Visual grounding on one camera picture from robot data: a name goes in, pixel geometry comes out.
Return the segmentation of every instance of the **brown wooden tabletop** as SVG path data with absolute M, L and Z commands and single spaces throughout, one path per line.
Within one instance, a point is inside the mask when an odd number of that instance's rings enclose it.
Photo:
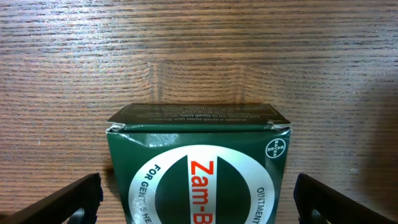
M 271 103 L 305 172 L 398 220 L 396 0 L 0 2 L 0 213 L 86 174 L 125 223 L 105 121 L 128 103 Z

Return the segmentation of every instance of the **green box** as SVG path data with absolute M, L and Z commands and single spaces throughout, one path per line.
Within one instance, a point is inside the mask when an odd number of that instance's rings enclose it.
M 127 105 L 108 122 L 127 223 L 275 222 L 291 127 L 271 105 Z

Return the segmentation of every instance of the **wooden table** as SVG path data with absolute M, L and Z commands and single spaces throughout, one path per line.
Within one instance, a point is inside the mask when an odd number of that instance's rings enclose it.
M 398 220 L 395 0 L 0 3 L 0 213 L 99 172 L 128 103 L 271 103 L 294 124 L 277 223 L 305 172 Z

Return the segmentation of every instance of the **bayer logo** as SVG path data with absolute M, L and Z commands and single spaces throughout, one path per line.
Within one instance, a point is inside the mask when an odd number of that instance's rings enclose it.
M 275 159 L 282 155 L 286 149 L 286 142 L 283 139 L 274 139 L 268 143 L 266 147 L 266 154 L 271 159 Z

